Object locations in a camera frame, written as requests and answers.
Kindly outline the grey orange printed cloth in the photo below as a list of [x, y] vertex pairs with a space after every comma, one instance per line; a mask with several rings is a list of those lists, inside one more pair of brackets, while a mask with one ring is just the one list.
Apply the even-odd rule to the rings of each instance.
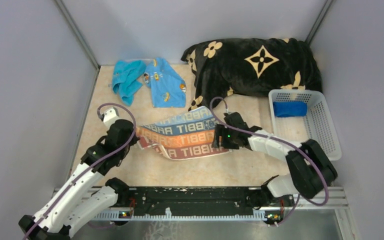
[[201, 106], [186, 113], [136, 128], [141, 149], [153, 149], [173, 161], [184, 161], [229, 153], [213, 147], [218, 121], [211, 111]]

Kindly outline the dark blue towel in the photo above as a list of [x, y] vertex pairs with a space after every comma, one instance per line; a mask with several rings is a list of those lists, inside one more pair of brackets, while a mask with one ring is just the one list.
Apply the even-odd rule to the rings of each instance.
[[275, 117], [303, 117], [307, 114], [308, 106], [301, 101], [273, 102], [273, 113]]

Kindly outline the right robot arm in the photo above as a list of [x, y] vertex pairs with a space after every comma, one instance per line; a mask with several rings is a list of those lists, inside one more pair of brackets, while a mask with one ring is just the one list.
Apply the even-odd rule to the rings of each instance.
[[285, 195], [300, 194], [312, 199], [338, 177], [314, 139], [287, 141], [259, 126], [249, 127], [238, 112], [226, 113], [224, 122], [215, 126], [212, 146], [227, 150], [246, 148], [286, 162], [288, 174], [274, 176], [261, 186], [261, 199], [267, 206], [275, 206]]

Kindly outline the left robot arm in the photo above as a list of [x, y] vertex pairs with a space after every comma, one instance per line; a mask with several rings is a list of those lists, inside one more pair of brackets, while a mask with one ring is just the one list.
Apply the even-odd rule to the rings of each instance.
[[101, 211], [129, 203], [129, 186], [114, 177], [88, 200], [82, 197], [114, 167], [120, 165], [138, 141], [136, 123], [117, 119], [81, 157], [63, 187], [34, 215], [24, 215], [18, 225], [25, 240], [69, 240]]

